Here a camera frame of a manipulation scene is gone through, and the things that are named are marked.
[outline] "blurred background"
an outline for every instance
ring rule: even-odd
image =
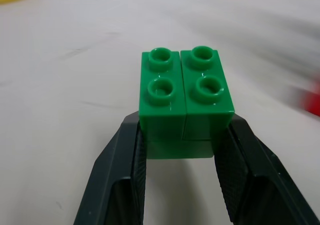
[[[71,225],[93,164],[139,108],[141,52],[217,49],[235,111],[320,217],[320,0],[0,5],[0,224]],[[148,160],[145,225],[229,225],[213,159]]]

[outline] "red object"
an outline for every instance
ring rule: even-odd
[[[320,117],[320,81],[316,82],[315,92],[306,95],[304,109]]]

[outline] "stacked lego bricks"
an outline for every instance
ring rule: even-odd
[[[234,113],[218,51],[142,53],[139,121],[148,159],[211,158]]]

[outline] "lego stud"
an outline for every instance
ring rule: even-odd
[[[158,47],[149,52],[149,65],[155,72],[165,72],[173,66],[172,52],[164,47]]]
[[[191,50],[191,65],[197,70],[207,70],[214,64],[214,51],[207,46],[196,46]]]
[[[214,104],[221,99],[224,87],[215,76],[202,76],[195,82],[195,98],[205,104]]]
[[[149,82],[147,92],[153,105],[167,106],[175,98],[176,88],[171,79],[158,77]]]

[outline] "green lego brick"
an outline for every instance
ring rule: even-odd
[[[187,112],[183,139],[210,140],[235,113],[218,51],[197,46],[180,55]]]
[[[166,48],[143,52],[139,120],[144,140],[181,140],[186,113],[179,52]]]
[[[211,140],[147,141],[147,159],[212,158],[218,143]]]

